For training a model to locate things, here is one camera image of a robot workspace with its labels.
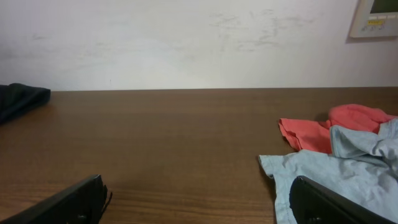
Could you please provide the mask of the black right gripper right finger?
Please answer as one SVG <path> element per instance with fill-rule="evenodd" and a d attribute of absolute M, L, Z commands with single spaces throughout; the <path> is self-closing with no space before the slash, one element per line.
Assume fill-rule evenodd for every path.
<path fill-rule="evenodd" d="M 289 203 L 300 224 L 394 224 L 302 175 L 291 185 Z"/>

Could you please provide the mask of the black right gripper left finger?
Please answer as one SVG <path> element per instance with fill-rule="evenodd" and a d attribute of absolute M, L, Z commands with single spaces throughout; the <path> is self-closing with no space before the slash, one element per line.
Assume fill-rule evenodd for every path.
<path fill-rule="evenodd" d="M 99 174 L 13 215 L 1 224 L 98 224 L 112 199 Z"/>

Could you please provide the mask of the dark green t-shirt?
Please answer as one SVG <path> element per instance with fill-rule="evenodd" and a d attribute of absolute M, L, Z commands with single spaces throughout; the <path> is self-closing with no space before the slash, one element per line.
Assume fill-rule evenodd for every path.
<path fill-rule="evenodd" d="M 1 85 L 1 124 L 47 104 L 51 90 L 20 83 Z"/>

